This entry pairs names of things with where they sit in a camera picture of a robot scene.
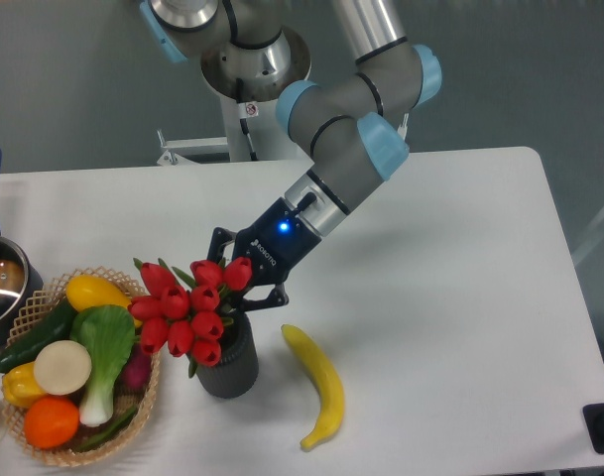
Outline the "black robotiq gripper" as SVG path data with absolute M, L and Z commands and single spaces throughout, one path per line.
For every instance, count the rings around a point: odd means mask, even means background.
M 249 258 L 252 267 L 251 285 L 274 285 L 261 299 L 239 299 L 236 309 L 251 312 L 285 306 L 289 303 L 283 282 L 321 238 L 294 214 L 283 198 L 276 200 L 251 226 L 238 233 L 215 227 L 206 255 L 208 261 L 219 263 L 225 249 L 233 248 L 231 259 Z

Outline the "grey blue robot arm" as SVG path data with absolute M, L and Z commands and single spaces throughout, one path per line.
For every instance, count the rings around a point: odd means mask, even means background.
M 403 129 L 388 122 L 434 97 L 437 57 L 411 44 L 390 1 L 337 1 L 334 11 L 357 66 L 347 81 L 322 88 L 308 79 L 303 40 L 265 1 L 145 1 L 141 12 L 166 55 L 199 58 L 208 85 L 231 101 L 227 132 L 252 160 L 275 141 L 312 160 L 251 226 L 214 230 L 207 257 L 233 284 L 219 287 L 223 314 L 284 305 L 290 270 L 407 159 Z

